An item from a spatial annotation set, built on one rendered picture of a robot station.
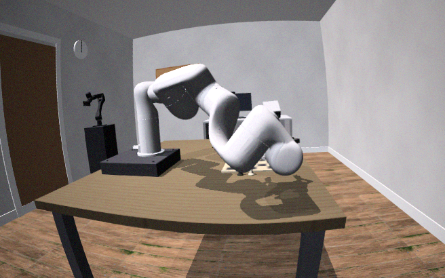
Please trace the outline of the chessboard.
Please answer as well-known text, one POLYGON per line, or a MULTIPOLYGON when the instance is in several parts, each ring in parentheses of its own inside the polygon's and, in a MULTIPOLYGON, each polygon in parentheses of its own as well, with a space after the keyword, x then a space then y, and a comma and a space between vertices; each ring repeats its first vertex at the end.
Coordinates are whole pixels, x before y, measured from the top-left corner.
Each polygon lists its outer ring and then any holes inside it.
MULTIPOLYGON (((237 171, 230 168, 227 164, 223 167, 221 173, 236 173, 237 171)), ((260 159, 253 167, 253 172, 273 172, 266 160, 260 159)))

